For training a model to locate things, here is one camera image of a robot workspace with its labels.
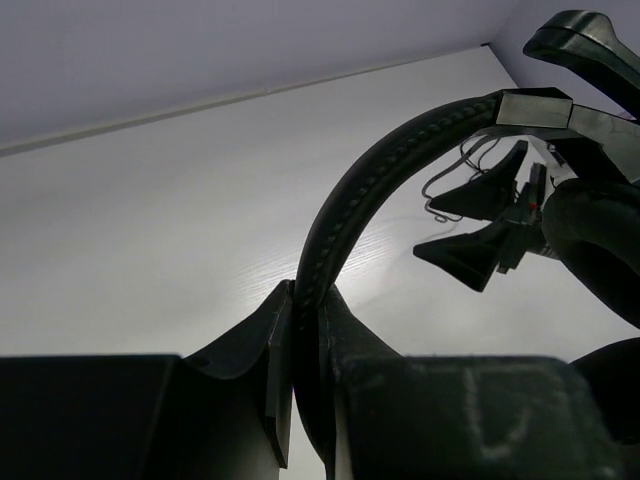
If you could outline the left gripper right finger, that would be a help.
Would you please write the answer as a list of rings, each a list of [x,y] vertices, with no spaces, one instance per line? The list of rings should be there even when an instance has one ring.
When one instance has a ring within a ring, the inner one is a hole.
[[[318,312],[331,479],[626,479],[630,344],[573,362],[402,356],[331,289]]]

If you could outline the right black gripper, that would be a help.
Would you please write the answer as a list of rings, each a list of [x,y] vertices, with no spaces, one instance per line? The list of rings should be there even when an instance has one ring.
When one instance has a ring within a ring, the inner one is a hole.
[[[428,210],[474,220],[496,220],[516,199],[516,177],[528,152],[518,140],[506,156],[466,184],[428,201]],[[413,255],[430,263],[475,292],[483,292],[494,272],[515,269],[526,253],[557,260],[542,232],[542,207],[546,199],[547,168],[531,166],[515,204],[502,222],[472,233],[428,241],[413,247]]]

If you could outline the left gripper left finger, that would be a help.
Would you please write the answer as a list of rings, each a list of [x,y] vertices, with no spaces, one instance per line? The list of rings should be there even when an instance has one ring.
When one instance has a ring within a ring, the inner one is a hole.
[[[292,285],[194,354],[5,357],[5,479],[275,479]]]

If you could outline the black headset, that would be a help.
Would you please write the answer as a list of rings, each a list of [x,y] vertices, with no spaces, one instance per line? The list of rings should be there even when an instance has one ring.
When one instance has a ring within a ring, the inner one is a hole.
[[[606,15],[584,10],[554,15],[523,51],[572,71],[625,108],[627,116],[579,105],[554,87],[500,90],[449,103],[401,125],[340,179],[311,227],[293,291],[293,386],[326,474],[335,422],[319,309],[327,293],[337,290],[344,263],[385,201],[468,139],[513,136],[528,143],[515,202],[531,166],[543,164],[548,177],[542,232],[557,260],[622,319],[639,322],[638,56],[617,38]],[[502,222],[507,209],[496,220],[481,220],[484,227]],[[625,341],[630,344],[633,466],[639,461],[639,343]]]

